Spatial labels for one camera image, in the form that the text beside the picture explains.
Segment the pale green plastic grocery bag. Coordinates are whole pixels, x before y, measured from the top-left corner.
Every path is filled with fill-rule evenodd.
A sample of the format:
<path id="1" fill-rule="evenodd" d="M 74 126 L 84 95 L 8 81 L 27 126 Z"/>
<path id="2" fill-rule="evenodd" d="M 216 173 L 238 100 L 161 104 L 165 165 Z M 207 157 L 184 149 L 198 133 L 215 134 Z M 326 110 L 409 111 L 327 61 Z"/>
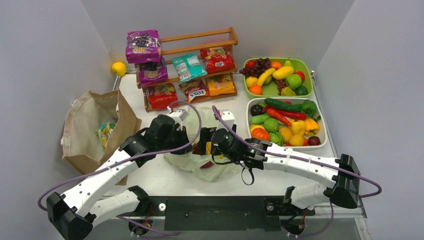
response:
<path id="1" fill-rule="evenodd" d="M 215 119 L 213 110 L 210 107 L 199 107 L 196 109 L 200 114 L 201 126 L 203 128 L 212 128 L 218 125 L 219 122 Z M 188 109 L 188 116 L 183 121 L 183 125 L 186 127 L 188 140 L 192 140 L 198 131 L 199 120 L 196 113 L 191 108 Z M 194 153 L 187 153 L 184 155 L 165 153 L 163 158 L 176 170 L 192 172 L 198 179 L 206 182 L 216 182 L 218 179 L 228 174 L 240 173 L 238 166 L 235 164 L 215 164 L 212 160 L 210 150 L 211 144 L 207 143 L 205 155 Z M 223 156 L 214 156 L 214 160 L 217 163 L 229 161 Z"/>

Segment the green Fox's candy bag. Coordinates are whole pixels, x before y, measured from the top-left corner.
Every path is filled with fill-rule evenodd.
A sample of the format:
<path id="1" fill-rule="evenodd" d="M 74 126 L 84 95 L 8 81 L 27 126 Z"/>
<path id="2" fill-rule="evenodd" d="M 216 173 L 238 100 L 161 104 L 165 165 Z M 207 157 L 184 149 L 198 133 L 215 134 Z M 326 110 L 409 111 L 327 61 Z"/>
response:
<path id="1" fill-rule="evenodd" d="M 116 126 L 117 121 L 110 119 L 106 123 L 102 124 L 96 131 L 96 136 L 99 138 L 102 148 L 105 150 L 109 138 Z"/>

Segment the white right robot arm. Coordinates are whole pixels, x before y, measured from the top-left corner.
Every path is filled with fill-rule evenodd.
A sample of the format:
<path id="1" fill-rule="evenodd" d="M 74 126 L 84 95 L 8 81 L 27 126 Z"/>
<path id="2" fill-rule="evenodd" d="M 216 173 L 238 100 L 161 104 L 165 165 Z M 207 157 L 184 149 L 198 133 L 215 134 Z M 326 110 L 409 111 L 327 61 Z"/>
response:
<path id="1" fill-rule="evenodd" d="M 346 209 L 358 207 L 360 172 L 350 155 L 318 157 L 279 146 L 257 138 L 242 139 L 225 128 L 203 127 L 198 143 L 199 153 L 206 153 L 211 143 L 212 156 L 222 155 L 226 164 L 240 165 L 249 173 L 253 169 L 281 171 L 297 175 L 313 184 L 289 186 L 282 201 L 290 215 L 321 203 L 332 203 Z"/>

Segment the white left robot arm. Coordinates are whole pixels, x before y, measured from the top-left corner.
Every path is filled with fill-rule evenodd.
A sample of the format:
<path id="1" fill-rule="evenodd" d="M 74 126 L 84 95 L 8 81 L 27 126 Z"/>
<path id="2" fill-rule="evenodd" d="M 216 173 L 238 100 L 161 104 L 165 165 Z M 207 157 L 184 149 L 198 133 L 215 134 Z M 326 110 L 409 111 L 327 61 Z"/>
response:
<path id="1" fill-rule="evenodd" d="M 102 196 L 124 177 L 152 160 L 160 151 L 176 149 L 177 155 L 193 150 L 188 144 L 183 120 L 185 110 L 155 117 L 149 127 L 131 135 L 99 167 L 99 174 L 84 179 L 62 194 L 51 193 L 46 199 L 49 221 L 66 240 L 83 240 L 92 229 L 112 217 L 135 213 L 143 215 L 152 208 L 149 195 L 135 185 L 124 192 Z"/>

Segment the red candy bag bottom shelf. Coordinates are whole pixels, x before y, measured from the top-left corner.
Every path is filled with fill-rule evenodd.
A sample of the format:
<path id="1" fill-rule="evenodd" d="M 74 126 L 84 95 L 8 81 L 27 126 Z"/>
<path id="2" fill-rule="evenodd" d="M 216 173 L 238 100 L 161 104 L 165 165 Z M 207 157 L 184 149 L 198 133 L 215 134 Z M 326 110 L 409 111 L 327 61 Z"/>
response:
<path id="1" fill-rule="evenodd" d="M 147 88 L 147 98 L 153 110 L 166 109 L 178 100 L 177 91 L 172 83 L 164 83 Z"/>

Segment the red Fox's candy bag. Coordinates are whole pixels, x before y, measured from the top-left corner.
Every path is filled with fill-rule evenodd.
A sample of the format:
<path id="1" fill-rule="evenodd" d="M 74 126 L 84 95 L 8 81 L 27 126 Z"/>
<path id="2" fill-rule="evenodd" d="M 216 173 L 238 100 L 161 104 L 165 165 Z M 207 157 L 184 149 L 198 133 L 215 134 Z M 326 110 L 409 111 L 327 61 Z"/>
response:
<path id="1" fill-rule="evenodd" d="M 210 95 L 209 89 L 202 79 L 193 79 L 182 82 L 179 84 L 179 87 L 183 91 L 189 103 L 196 98 L 208 97 Z"/>

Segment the purple grape candy bag top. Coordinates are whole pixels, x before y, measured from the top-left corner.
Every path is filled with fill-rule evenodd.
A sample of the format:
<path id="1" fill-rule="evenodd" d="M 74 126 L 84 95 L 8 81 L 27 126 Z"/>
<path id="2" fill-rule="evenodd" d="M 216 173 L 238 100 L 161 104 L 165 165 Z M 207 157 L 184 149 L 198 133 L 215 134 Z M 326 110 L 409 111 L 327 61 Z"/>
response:
<path id="1" fill-rule="evenodd" d="M 156 29 L 127 33 L 125 57 L 129 64 L 159 62 L 162 58 L 162 42 Z"/>

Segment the dark toy eggplant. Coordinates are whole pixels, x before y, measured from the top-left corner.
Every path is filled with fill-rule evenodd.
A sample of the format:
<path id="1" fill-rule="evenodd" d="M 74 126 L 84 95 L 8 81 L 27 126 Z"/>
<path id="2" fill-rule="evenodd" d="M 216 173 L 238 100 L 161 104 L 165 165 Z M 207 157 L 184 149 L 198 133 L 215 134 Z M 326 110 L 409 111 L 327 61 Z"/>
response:
<path id="1" fill-rule="evenodd" d="M 262 115 L 263 107 L 259 104 L 254 104 L 250 107 L 249 112 L 252 117 Z"/>

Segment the orange toy fruit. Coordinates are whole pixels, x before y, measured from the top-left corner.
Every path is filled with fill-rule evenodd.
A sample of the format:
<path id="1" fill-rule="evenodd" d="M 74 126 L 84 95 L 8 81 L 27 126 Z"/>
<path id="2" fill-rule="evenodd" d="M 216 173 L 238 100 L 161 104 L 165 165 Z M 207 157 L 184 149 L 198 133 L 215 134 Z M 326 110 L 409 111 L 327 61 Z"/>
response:
<path id="1" fill-rule="evenodd" d="M 263 94 L 263 88 L 259 85 L 252 85 L 248 90 L 253 95 L 262 95 Z"/>

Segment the green toy cucumber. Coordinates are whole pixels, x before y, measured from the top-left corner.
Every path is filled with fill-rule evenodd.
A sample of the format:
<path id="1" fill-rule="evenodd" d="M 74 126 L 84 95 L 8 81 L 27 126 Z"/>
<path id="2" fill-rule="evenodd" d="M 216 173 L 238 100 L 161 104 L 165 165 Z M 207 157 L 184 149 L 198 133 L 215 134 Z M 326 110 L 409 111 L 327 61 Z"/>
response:
<path id="1" fill-rule="evenodd" d="M 284 101 L 275 98 L 265 98 L 264 103 L 269 105 L 271 108 L 283 110 L 287 112 L 300 113 L 301 110 L 297 105 L 288 104 Z"/>

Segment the white vegetable basket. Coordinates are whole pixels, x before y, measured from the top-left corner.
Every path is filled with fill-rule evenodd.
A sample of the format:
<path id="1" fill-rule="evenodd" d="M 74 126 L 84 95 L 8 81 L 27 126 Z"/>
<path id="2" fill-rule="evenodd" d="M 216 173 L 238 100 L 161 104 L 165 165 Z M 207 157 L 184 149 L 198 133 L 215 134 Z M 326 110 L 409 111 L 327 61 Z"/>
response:
<path id="1" fill-rule="evenodd" d="M 283 101 L 287 104 L 296 105 L 300 108 L 305 100 L 311 100 L 301 97 L 277 97 L 271 98 Z M 249 136 L 255 128 L 264 128 L 263 124 L 253 125 L 250 124 L 251 114 L 250 108 L 252 105 L 259 104 L 263 110 L 272 108 L 264 102 L 265 98 L 254 98 L 247 103 L 246 122 Z M 283 137 L 282 147 L 293 148 L 297 151 L 311 151 L 316 150 L 327 143 L 328 134 L 326 124 L 322 119 L 322 113 L 318 107 L 317 112 L 313 117 L 307 117 L 306 120 L 294 120 L 287 118 L 291 122 L 291 126 L 285 125 L 279 121 L 280 128 L 277 131 Z"/>

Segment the green fruit basket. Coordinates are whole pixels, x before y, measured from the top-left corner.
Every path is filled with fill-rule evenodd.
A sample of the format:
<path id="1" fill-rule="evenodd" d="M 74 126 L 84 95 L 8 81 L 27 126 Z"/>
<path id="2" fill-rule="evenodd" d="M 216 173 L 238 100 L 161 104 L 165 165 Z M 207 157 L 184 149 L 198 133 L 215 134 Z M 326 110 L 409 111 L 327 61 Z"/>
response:
<path id="1" fill-rule="evenodd" d="M 271 62 L 279 62 L 281 64 L 283 64 L 286 60 L 289 60 L 293 65 L 294 65 L 294 70 L 296 72 L 302 72 L 304 75 L 304 82 L 302 83 L 302 85 L 307 89 L 307 92 L 305 94 L 301 94 L 298 95 L 298 97 L 300 98 L 306 98 L 308 96 L 310 96 L 313 91 L 314 91 L 314 84 L 313 84 L 313 80 L 309 71 L 309 68 L 307 67 L 307 65 L 300 59 L 297 58 L 291 58 L 291 57 L 283 57 L 283 58 L 270 58 Z M 247 94 L 249 96 L 250 99 L 253 98 L 266 98 L 266 97 L 283 97 L 284 95 L 279 95 L 278 94 L 278 86 L 275 82 L 271 81 L 269 84 L 263 85 L 262 86 L 262 94 L 254 94 L 252 92 L 249 91 L 249 87 L 247 85 L 246 82 L 247 77 L 244 76 L 243 77 L 243 81 L 244 81 L 244 87 L 247 91 Z"/>

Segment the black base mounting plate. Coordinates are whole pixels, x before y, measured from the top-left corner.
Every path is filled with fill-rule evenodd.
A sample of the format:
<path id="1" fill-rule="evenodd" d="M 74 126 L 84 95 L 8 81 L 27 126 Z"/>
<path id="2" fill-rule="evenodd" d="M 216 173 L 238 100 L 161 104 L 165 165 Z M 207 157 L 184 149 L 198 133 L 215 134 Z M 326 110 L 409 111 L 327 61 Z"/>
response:
<path id="1" fill-rule="evenodd" d="M 128 217 L 162 218 L 166 231 L 279 231 L 314 210 L 289 206 L 284 196 L 151 196 L 143 212 Z"/>

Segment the green bell pepper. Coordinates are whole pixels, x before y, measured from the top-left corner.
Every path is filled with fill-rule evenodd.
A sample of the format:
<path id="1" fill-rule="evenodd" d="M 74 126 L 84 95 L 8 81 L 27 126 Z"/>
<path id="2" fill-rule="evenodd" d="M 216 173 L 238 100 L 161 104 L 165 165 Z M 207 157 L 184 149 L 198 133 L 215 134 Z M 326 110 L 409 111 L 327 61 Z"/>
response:
<path id="1" fill-rule="evenodd" d="M 306 114 L 307 117 L 313 118 L 318 110 L 316 103 L 312 100 L 305 100 L 300 105 L 300 112 Z"/>

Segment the green apple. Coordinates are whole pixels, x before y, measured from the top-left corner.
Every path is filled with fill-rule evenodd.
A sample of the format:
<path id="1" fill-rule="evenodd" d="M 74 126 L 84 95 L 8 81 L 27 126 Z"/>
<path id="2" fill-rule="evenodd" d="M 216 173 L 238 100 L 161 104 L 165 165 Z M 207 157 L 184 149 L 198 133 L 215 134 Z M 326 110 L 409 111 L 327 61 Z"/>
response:
<path id="1" fill-rule="evenodd" d="M 286 85 L 295 90 L 302 85 L 302 78 L 298 74 L 291 74 L 285 78 Z"/>

